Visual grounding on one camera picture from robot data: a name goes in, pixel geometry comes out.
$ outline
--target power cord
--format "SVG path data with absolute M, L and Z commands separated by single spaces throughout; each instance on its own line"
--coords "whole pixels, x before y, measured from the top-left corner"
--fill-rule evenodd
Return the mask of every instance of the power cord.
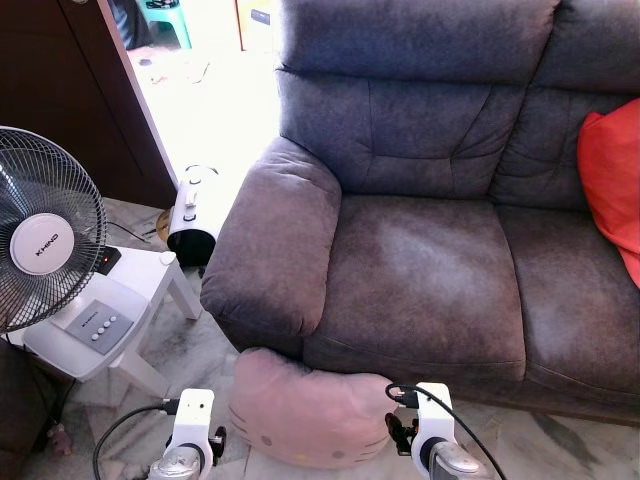
M 102 477 L 100 476 L 100 467 L 98 464 L 102 445 L 104 445 L 104 442 L 107 441 L 109 436 L 113 433 L 113 431 L 116 428 L 118 428 L 120 425 L 122 425 L 131 417 L 138 415 L 139 413 L 149 412 L 152 410 L 162 410 L 166 412 L 167 415 L 175 415 L 176 412 L 178 411 L 179 403 L 180 403 L 180 399 L 178 398 L 166 399 L 162 403 L 159 403 L 156 405 L 147 405 L 145 407 L 136 408 L 135 410 L 132 410 L 129 413 L 127 413 L 124 417 L 121 417 L 118 420 L 116 420 L 114 424 L 111 425 L 106 432 L 104 432 L 104 435 L 102 435 L 102 437 L 96 444 L 96 448 L 94 448 L 93 450 L 92 464 L 93 464 L 93 476 L 95 477 L 95 480 L 102 480 Z
M 69 394 L 71 393 L 71 390 L 73 390 L 73 387 L 76 386 L 76 381 L 77 380 L 74 378 L 73 381 L 71 382 L 71 385 L 69 385 L 69 388 L 67 388 L 67 391 L 62 397 L 62 402 L 60 402 L 60 408 L 58 409 L 58 411 L 54 416 L 54 420 L 57 420 L 56 423 L 60 423 L 62 421 L 62 414 L 64 413 L 64 407 L 67 404 L 67 400 L 69 399 Z
M 408 391 L 414 393 L 414 395 L 407 395 L 404 392 L 402 392 L 401 395 L 392 395 L 391 394 L 391 390 L 393 390 L 394 388 L 399 388 L 401 390 L 408 390 Z M 491 462 L 491 465 L 493 465 L 493 468 L 495 468 L 496 472 L 498 473 L 498 476 L 502 480 L 507 480 L 507 477 L 505 477 L 502 469 L 500 468 L 500 465 L 498 465 L 498 462 L 496 462 L 496 460 L 493 458 L 493 455 L 491 455 L 491 453 L 489 453 L 489 450 L 487 450 L 487 448 L 480 441 L 480 439 L 476 436 L 476 434 L 471 431 L 471 429 L 467 426 L 467 424 L 464 423 L 462 421 L 462 419 L 458 415 L 456 415 L 453 412 L 453 410 L 451 410 L 446 403 L 444 403 L 442 400 L 440 400 L 434 394 L 432 394 L 432 393 L 426 391 L 424 388 L 420 388 L 420 387 L 418 387 L 416 385 L 406 385 L 406 384 L 402 384 L 402 383 L 392 383 L 390 385 L 387 385 L 387 388 L 385 388 L 385 393 L 387 394 L 387 397 L 389 397 L 394 402 L 398 402 L 398 403 L 404 405 L 405 407 L 409 407 L 409 408 L 418 408 L 418 396 L 417 396 L 417 393 L 422 393 L 429 400 L 433 400 L 434 402 L 436 402 L 449 415 L 451 415 L 453 417 L 453 419 L 460 424 L 460 426 L 464 429 L 464 431 L 469 434 L 469 436 L 473 439 L 473 441 L 476 442 L 476 444 L 480 447 L 480 450 L 482 450 L 482 453 L 484 453 L 486 455 L 486 457 Z
M 123 230 L 123 231 L 127 232 L 127 233 L 128 233 L 129 235 L 131 235 L 133 238 L 136 238 L 136 239 L 140 240 L 141 242 L 144 242 L 144 243 L 151 243 L 151 242 L 150 242 L 149 240 L 147 240 L 146 238 L 142 238 L 140 235 L 138 235 L 138 234 L 136 234 L 136 233 L 133 233 L 131 230 L 129 230 L 129 229 L 128 229 L 128 228 L 126 228 L 126 227 L 123 227 L 122 225 L 119 225 L 119 224 L 117 224 L 117 223 L 115 223 L 115 222 L 106 222 L 106 223 L 107 223 L 108 225 L 113 225 L 114 227 L 118 227 L 119 229 L 121 229 L 121 230 Z
M 23 353 L 28 353 L 30 355 L 33 355 L 35 357 L 37 357 L 38 355 L 35 352 L 30 352 L 29 350 L 27 350 L 27 348 L 23 345 L 22 348 L 20 348 L 19 346 L 17 346 L 15 343 L 13 343 L 11 341 L 11 338 L 9 337 L 8 333 L 4 334 L 4 339 L 7 341 L 7 343 L 9 344 L 9 346 L 14 349 L 17 350 L 19 352 L 23 352 Z

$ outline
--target red pillow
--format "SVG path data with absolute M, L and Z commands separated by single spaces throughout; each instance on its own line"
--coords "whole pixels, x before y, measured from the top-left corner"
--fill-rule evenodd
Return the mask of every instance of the red pillow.
M 590 113 L 578 138 L 578 170 L 598 229 L 640 288 L 640 99 Z

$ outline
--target fan guard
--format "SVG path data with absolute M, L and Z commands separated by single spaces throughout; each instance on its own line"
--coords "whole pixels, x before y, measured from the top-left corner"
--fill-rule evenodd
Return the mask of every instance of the fan guard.
M 26 250 L 24 261 L 16 251 L 47 218 L 45 230 L 62 227 L 66 247 L 60 266 L 35 272 L 25 265 L 38 250 Z M 105 240 L 102 199 L 84 168 L 39 135 L 0 127 L 0 333 L 33 325 L 73 300 L 100 264 Z

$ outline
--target tiled floor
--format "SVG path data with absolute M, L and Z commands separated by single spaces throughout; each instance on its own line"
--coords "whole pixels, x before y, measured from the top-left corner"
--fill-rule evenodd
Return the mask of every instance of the tiled floor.
M 111 220 L 143 233 L 153 228 L 158 210 L 106 200 Z M 157 239 L 143 244 L 110 229 L 109 241 L 129 247 L 163 249 Z M 195 290 L 199 278 L 187 271 Z M 237 353 L 210 315 L 197 322 L 180 318 L 169 299 L 153 324 L 145 358 L 172 383 L 172 394 L 186 387 L 215 391 L 212 428 L 230 427 L 227 399 L 233 382 Z M 24 480 L 91 479 L 91 453 L 96 441 L 114 419 L 153 399 L 129 387 L 120 378 L 100 375 L 76 387 L 65 409 L 63 423 L 74 441 L 74 454 L 54 458 L 33 454 L 19 477 Z M 532 415 L 527 412 L 454 401 L 456 411 L 494 452 L 510 480 L 638 480 L 640 436 L 636 428 L 583 420 Z M 161 455 L 172 420 L 161 414 L 140 416 L 116 431 L 103 450 L 103 477 L 108 480 L 146 478 L 145 468 Z M 458 439 L 480 456 L 468 437 Z M 216 480 L 386 480 L 419 479 L 408 458 L 395 454 L 392 445 L 370 463 L 342 471 L 313 470 L 285 465 L 250 450 L 230 430 Z

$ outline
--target stool leg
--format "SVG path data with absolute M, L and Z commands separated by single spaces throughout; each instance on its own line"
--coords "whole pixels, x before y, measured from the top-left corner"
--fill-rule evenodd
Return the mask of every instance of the stool leg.
M 165 398 L 169 391 L 169 382 L 136 352 L 123 352 L 109 367 L 153 397 Z
M 173 269 L 171 272 L 171 282 L 167 288 L 169 295 L 173 297 L 176 305 L 186 318 L 197 320 L 203 310 L 200 299 L 193 293 L 187 277 L 185 277 L 182 270 L 180 270 L 178 261 L 174 261 L 169 268 Z

